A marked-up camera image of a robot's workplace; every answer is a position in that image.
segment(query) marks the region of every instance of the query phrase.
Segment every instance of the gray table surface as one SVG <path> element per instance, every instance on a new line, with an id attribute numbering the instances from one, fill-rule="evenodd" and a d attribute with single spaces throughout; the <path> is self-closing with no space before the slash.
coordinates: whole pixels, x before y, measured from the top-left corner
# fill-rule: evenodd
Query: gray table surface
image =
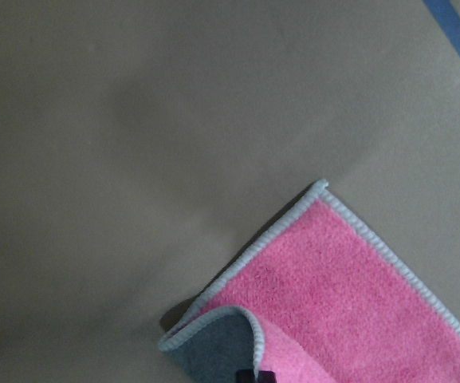
<path id="1" fill-rule="evenodd" d="M 0 382 L 187 382 L 162 314 L 321 177 L 460 319 L 422 1 L 0 1 Z"/>

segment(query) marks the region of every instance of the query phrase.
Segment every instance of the pink cloth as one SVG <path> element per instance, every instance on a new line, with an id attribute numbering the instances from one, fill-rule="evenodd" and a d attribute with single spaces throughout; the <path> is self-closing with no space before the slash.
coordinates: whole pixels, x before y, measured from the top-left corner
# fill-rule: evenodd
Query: pink cloth
<path id="1" fill-rule="evenodd" d="M 454 327 L 321 198 L 199 314 L 226 305 L 257 317 L 278 383 L 460 383 Z"/>

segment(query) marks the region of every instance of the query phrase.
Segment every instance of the cloth fold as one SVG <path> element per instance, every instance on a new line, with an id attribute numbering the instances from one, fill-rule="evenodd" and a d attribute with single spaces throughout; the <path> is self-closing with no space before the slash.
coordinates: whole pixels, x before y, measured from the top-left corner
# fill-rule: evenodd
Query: cloth fold
<path id="1" fill-rule="evenodd" d="M 460 322 L 316 182 L 159 342 L 199 383 L 460 382 Z"/>

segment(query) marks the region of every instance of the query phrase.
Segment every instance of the black object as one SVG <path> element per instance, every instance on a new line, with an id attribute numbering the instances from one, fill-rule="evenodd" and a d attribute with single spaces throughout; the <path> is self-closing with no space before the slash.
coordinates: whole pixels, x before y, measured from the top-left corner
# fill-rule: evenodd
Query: black object
<path id="1" fill-rule="evenodd" d="M 258 379 L 254 379 L 252 369 L 240 369 L 236 373 L 237 383 L 276 383 L 276 374 L 272 371 L 258 371 Z"/>

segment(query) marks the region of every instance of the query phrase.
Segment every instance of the microfiber cloth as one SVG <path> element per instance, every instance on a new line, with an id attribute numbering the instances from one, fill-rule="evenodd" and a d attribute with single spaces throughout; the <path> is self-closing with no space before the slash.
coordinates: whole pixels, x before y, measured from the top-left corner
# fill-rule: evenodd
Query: microfiber cloth
<path id="1" fill-rule="evenodd" d="M 258 382 L 271 372 L 277 383 L 460 383 L 460 323 L 325 180 L 159 348 L 199 383 L 235 383 L 243 370 Z"/>

